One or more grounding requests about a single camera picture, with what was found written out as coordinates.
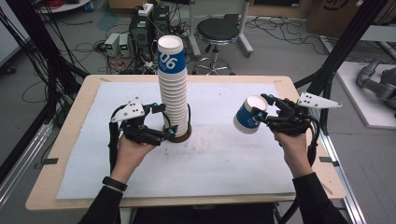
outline hand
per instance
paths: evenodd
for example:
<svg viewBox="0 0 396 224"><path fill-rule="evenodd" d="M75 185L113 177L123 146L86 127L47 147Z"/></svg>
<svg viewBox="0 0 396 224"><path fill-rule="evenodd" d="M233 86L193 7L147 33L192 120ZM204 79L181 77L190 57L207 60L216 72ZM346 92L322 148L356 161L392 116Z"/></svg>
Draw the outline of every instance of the hand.
<svg viewBox="0 0 396 224"><path fill-rule="evenodd" d="M306 135L290 136L285 133L273 132L285 152L285 162L294 178L313 173L306 156Z"/></svg>
<svg viewBox="0 0 396 224"><path fill-rule="evenodd" d="M127 139L124 135L119 140L119 152L116 166L111 178L126 184L134 169L140 165L145 156L154 149L153 145L140 145Z"/></svg>

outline brown cup base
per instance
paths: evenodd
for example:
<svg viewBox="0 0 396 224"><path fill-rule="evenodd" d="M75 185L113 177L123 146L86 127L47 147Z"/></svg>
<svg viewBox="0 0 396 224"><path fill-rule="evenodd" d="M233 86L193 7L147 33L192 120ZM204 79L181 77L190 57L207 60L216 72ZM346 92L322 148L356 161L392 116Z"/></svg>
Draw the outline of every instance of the brown cup base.
<svg viewBox="0 0 396 224"><path fill-rule="evenodd" d="M173 139L169 140L169 142L172 142L172 143L181 143L181 142L184 142L184 141L186 141L187 139L189 139L189 137L191 136L191 133L192 133L192 127L191 127L191 125L189 124L189 129L186 131L185 134L183 134L183 135L181 135L181 136L179 136L179 137L174 137Z"/></svg>

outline black tape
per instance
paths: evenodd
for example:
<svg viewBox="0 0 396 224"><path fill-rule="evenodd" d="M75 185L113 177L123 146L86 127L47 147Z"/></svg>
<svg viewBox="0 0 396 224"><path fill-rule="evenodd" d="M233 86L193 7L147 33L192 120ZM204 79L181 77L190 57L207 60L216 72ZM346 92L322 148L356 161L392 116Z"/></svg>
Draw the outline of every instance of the black tape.
<svg viewBox="0 0 396 224"><path fill-rule="evenodd" d="M321 162L331 162L334 167L340 166L338 161L333 161L330 157L319 157Z"/></svg>
<svg viewBox="0 0 396 224"><path fill-rule="evenodd" d="M59 160L58 158L44 159L43 165L56 164L58 163L58 160Z"/></svg>

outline gray robotic arm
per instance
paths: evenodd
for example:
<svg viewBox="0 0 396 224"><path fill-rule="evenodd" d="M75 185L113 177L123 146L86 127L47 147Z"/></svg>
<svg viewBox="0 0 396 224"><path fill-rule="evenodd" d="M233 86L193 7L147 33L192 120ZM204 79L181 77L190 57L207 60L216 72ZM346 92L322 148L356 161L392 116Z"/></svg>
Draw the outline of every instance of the gray robotic arm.
<svg viewBox="0 0 396 224"><path fill-rule="evenodd" d="M379 59L370 61L359 72L356 83L358 86L375 93L376 97L383 100L388 107L396 109L396 67L385 70L379 83L371 80L371 76L380 63L381 60Z"/></svg>

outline wooden table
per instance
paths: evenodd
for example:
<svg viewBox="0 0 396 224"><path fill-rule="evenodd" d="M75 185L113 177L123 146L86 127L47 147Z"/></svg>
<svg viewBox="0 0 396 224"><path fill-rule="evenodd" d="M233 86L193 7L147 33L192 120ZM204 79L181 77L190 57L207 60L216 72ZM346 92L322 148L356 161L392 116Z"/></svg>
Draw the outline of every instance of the wooden table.
<svg viewBox="0 0 396 224"><path fill-rule="evenodd" d="M97 90L102 82L158 82L157 76L108 76L91 75L85 81L78 93L69 115L62 127L58 138L49 154L49 158L58 158L56 164L45 165L38 177L35 186L26 202L29 210L72 209L87 208L92 200L57 200L56 195L64 177L65 166L79 135L81 126L91 108ZM188 82L198 83L266 83L274 84L278 97L296 101L299 97L293 83L288 77L268 76L188 76ZM328 157L321 142L318 143L317 157ZM346 192L338 174L330 162L320 162L313 166L314 171L322 183L330 199L342 199ZM181 204L211 204L211 203L258 203L292 201L294 195L235 195L235 196L207 196L182 198L147 198L123 199L121 207L141 207L155 205Z"/></svg>

